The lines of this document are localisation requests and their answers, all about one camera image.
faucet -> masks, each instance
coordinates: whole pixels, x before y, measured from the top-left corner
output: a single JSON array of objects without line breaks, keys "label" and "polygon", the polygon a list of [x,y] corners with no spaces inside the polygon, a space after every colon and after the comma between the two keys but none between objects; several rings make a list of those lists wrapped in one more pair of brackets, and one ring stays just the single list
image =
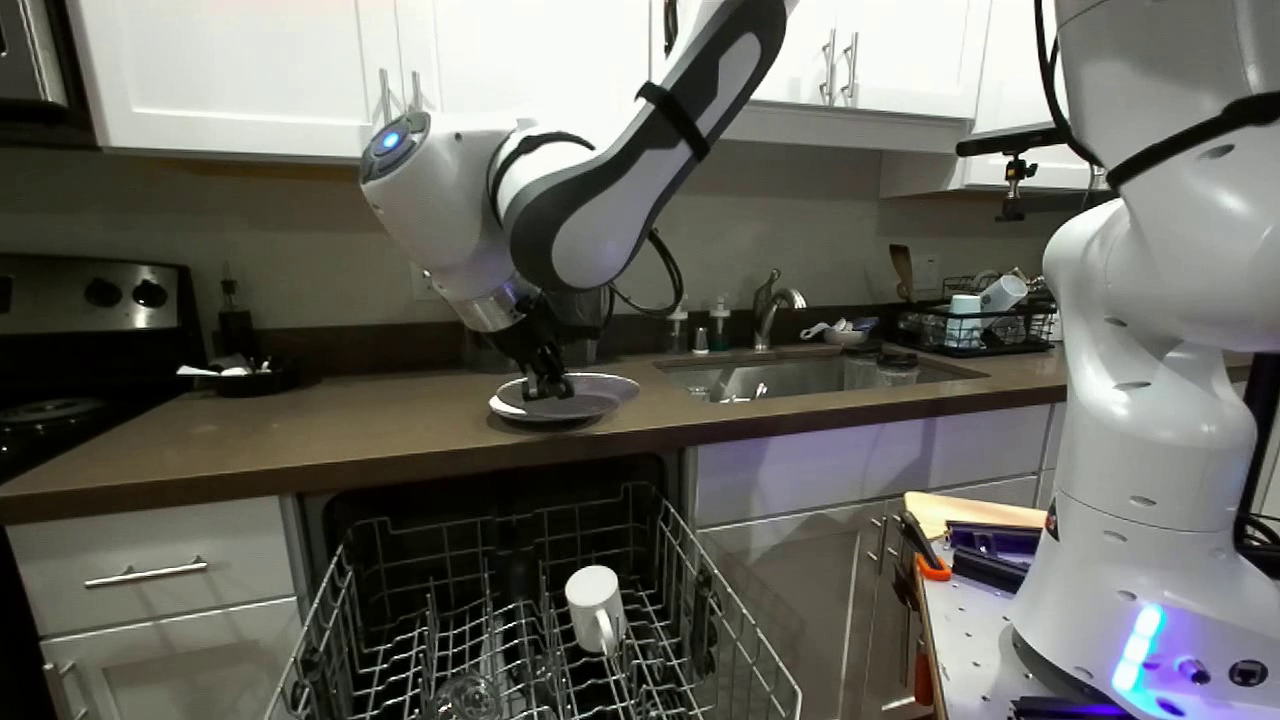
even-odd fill
[{"label": "faucet", "polygon": [[774,321],[781,307],[808,307],[808,302],[797,287],[774,287],[776,271],[756,287],[756,354],[769,354]]}]

kitchen sink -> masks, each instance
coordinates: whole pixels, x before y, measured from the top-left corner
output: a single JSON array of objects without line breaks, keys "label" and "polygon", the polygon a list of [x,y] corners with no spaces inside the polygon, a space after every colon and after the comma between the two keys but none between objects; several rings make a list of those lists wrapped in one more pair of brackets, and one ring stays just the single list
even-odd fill
[{"label": "kitchen sink", "polygon": [[938,366],[915,358],[915,373],[898,373],[883,379],[878,358],[842,358],[842,354],[734,354],[702,360],[666,360],[666,377],[684,385],[707,403],[756,403],[764,397],[815,397],[815,394],[860,394],[883,385],[941,385],[941,379],[980,379],[958,366]]}]

oven knob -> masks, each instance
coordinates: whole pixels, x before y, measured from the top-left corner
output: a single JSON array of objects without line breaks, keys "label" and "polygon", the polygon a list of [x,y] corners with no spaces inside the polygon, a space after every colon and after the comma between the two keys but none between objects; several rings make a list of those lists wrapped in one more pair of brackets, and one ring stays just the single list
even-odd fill
[{"label": "oven knob", "polygon": [[94,307],[117,307],[120,303],[120,286],[114,286],[114,280],[90,280],[85,286],[85,303],[94,303]]},{"label": "oven knob", "polygon": [[133,302],[144,307],[159,307],[159,303],[167,303],[167,287],[142,280],[142,286],[133,286]]}]

mug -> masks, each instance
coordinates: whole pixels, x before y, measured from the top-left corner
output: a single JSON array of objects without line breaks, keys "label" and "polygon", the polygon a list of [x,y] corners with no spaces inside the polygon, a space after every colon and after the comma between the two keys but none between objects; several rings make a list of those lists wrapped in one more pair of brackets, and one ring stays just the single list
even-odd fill
[{"label": "mug", "polygon": [[573,637],[583,651],[611,655],[629,637],[626,590],[607,565],[583,565],[566,582]]}]

dishwasher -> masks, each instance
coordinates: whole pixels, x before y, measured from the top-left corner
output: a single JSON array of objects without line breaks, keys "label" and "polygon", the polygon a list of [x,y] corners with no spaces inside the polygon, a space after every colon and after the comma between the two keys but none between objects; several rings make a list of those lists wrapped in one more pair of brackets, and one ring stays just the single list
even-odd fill
[{"label": "dishwasher", "polygon": [[[668,455],[307,495],[316,576],[268,720],[797,720],[803,691],[680,517]],[[583,651],[566,582],[621,576]]]}]

